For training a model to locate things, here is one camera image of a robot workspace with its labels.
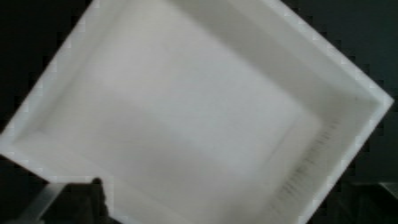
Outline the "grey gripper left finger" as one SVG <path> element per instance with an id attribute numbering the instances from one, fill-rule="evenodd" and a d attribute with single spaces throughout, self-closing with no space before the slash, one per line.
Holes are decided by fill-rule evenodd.
<path id="1" fill-rule="evenodd" d="M 103 181 L 51 183 L 21 212 L 16 224 L 110 224 Z"/>

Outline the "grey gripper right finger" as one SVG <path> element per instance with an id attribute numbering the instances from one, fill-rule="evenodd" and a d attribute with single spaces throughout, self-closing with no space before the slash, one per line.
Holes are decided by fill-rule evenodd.
<path id="1" fill-rule="evenodd" d="M 343 182 L 332 224 L 398 224 L 398 183 Z"/>

